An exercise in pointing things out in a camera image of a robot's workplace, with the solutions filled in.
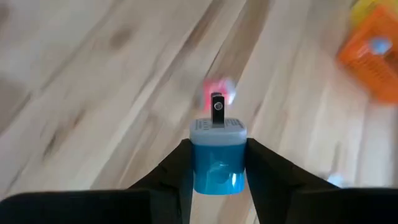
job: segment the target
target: wooden floor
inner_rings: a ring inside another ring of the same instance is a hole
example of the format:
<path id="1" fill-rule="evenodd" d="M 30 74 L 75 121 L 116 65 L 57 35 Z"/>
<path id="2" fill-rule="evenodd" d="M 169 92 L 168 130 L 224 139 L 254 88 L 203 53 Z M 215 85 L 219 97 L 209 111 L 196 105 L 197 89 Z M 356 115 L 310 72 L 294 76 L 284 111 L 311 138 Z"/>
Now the wooden floor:
<path id="1" fill-rule="evenodd" d="M 228 116 L 347 186 L 398 182 L 393 106 L 335 61 L 347 0 L 0 0 L 0 198 L 132 185 L 231 77 Z M 249 190 L 195 194 L 192 223 L 255 223 Z"/>

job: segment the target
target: black plastic arm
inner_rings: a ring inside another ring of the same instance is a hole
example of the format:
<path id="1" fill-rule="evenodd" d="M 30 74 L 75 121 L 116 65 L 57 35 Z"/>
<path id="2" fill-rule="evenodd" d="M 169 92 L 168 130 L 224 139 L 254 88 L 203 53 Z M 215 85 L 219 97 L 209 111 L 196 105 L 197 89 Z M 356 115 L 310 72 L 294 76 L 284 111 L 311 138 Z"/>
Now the black plastic arm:
<path id="1" fill-rule="evenodd" d="M 339 189 L 254 139 L 246 174 L 260 223 L 398 223 L 398 190 Z M 183 223 L 190 220 L 192 144 L 186 139 L 126 190 L 20 194 L 0 223 Z"/>
<path id="2" fill-rule="evenodd" d="M 44 192 L 0 203 L 0 223 L 189 223 L 191 142 L 183 140 L 151 173 L 126 190 Z"/>

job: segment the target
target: blue usb charger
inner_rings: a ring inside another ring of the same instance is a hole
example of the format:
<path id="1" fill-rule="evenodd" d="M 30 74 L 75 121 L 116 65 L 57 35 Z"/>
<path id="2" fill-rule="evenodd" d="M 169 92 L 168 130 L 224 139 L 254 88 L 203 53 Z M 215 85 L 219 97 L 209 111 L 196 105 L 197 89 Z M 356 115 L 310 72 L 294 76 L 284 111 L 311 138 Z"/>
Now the blue usb charger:
<path id="1" fill-rule="evenodd" d="M 190 125 L 193 143 L 194 189 L 201 194 L 237 194 L 244 189 L 244 148 L 247 130 L 242 122 L 224 118 L 224 97 L 212 95 L 212 118 Z"/>

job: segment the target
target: yellow object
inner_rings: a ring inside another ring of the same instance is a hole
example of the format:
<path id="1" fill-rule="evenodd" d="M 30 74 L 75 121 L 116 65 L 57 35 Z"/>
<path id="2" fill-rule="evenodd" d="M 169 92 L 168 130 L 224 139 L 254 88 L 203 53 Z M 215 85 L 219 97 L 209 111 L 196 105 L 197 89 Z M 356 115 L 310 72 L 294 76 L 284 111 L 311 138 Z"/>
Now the yellow object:
<path id="1" fill-rule="evenodd" d="M 353 26 L 356 27 L 364 21 L 378 4 L 382 4 L 393 12 L 398 13 L 398 0 L 359 0 L 354 5 L 351 12 L 351 22 Z"/>

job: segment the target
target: orange basket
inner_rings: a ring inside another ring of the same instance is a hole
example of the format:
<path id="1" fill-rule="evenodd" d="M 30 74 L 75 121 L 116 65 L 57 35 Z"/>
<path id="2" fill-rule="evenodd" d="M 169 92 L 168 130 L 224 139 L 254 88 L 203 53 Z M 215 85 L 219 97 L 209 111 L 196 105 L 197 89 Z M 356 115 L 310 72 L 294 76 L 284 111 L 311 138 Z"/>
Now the orange basket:
<path id="1" fill-rule="evenodd" d="M 375 54 L 371 41 L 388 40 L 392 45 Z M 338 56 L 352 74 L 381 102 L 398 103 L 398 20 L 382 5 L 354 30 Z"/>

